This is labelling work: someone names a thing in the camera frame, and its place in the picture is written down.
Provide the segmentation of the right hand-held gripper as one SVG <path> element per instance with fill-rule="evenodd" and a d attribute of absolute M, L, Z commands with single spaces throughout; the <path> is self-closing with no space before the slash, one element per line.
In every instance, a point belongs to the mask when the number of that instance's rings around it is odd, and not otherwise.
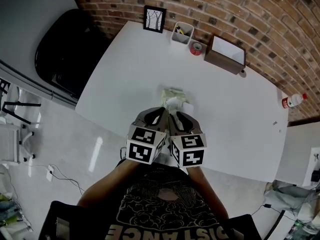
<path fill-rule="evenodd" d="M 199 122 L 192 116 L 178 111 L 177 118 L 182 123 L 179 129 L 172 114 L 168 116 L 170 152 L 180 168 L 200 167 L 207 149 L 206 135 L 202 133 Z"/>

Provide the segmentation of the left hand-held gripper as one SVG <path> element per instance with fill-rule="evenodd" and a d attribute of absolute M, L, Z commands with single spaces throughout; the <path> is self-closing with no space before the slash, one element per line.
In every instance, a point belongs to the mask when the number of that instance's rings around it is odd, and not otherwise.
<path fill-rule="evenodd" d="M 140 112 L 135 125 L 129 127 L 125 157 L 139 163 L 152 164 L 164 146 L 168 116 L 169 111 L 164 107 Z"/>

